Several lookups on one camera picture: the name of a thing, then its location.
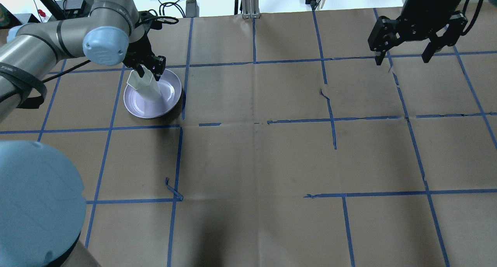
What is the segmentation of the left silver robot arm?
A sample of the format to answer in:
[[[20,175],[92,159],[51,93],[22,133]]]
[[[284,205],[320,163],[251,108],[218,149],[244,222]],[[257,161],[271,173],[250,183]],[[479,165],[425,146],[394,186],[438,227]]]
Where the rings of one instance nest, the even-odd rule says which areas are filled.
[[[122,63],[159,77],[156,56],[134,0],[93,0],[86,17],[24,24],[1,47],[1,120],[15,109],[38,109],[43,78],[65,59]],[[39,141],[1,141],[1,266],[61,267],[81,247],[87,201],[74,164]]]

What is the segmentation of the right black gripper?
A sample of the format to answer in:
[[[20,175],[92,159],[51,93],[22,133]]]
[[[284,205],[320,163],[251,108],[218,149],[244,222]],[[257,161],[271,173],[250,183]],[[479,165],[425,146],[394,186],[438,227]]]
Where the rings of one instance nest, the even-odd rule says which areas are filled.
[[[430,62],[442,46],[454,45],[462,36],[467,17],[458,10],[462,0],[405,0],[396,19],[378,17],[368,45],[375,52],[380,66],[388,50],[403,42],[429,39],[421,54],[424,63]]]

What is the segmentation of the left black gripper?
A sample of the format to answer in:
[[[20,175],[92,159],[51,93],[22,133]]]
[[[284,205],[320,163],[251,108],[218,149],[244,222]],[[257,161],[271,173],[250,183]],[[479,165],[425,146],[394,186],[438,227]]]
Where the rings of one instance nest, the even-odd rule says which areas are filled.
[[[155,81],[158,82],[165,70],[166,58],[165,56],[156,56],[153,53],[148,32],[145,31],[139,40],[129,44],[123,65],[135,69],[140,78],[144,77],[147,68],[154,74]]]

